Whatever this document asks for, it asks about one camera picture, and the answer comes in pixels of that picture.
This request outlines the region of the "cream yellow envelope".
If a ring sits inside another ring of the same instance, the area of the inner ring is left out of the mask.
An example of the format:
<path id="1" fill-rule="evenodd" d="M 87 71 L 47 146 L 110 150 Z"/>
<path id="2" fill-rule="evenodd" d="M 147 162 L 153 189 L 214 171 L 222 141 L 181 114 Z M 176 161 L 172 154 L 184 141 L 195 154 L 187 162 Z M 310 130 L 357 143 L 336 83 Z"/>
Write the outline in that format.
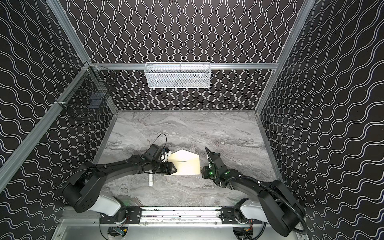
<path id="1" fill-rule="evenodd" d="M 168 159 L 176 167 L 177 171 L 172 176 L 187 176 L 187 175 L 200 175 L 200 157 L 199 155 L 186 151 L 179 150 L 172 153 Z"/>

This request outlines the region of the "white glue stick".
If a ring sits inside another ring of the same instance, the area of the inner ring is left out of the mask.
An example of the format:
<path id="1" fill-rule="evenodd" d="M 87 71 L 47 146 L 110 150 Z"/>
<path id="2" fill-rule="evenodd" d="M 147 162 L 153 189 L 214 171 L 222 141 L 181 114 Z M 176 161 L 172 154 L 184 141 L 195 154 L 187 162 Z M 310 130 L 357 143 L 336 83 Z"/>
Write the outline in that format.
<path id="1" fill-rule="evenodd" d="M 152 187 L 154 185 L 154 175 L 149 174 L 149 186 Z"/>

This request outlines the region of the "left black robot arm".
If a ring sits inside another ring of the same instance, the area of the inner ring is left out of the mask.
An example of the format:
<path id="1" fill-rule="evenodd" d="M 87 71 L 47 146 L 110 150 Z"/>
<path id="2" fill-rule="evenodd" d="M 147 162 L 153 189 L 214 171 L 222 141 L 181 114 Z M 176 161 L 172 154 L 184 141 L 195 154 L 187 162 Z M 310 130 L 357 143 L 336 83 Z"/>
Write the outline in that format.
<path id="1" fill-rule="evenodd" d="M 58 195 L 77 213 L 94 211 L 121 222 L 125 218 L 125 205 L 116 198 L 101 195 L 103 186 L 114 180 L 139 174 L 172 175 L 177 172 L 174 163 L 168 162 L 165 149 L 152 144 L 141 155 L 110 164 L 82 164 L 59 186 Z"/>

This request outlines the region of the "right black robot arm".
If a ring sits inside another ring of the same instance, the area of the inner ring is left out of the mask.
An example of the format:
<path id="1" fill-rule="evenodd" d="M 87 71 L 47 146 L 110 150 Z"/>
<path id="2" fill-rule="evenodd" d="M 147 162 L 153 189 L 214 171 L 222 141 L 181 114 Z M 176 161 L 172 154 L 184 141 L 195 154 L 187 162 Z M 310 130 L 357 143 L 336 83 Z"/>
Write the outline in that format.
<path id="1" fill-rule="evenodd" d="M 203 178 L 212 180 L 220 188 L 246 194 L 249 200 L 257 199 L 268 223 L 277 233 L 286 237 L 291 232 L 306 235 L 309 227 L 305 221 L 304 207 L 279 180 L 263 182 L 229 169 L 220 153 L 205 148 L 208 166 L 203 167 Z"/>

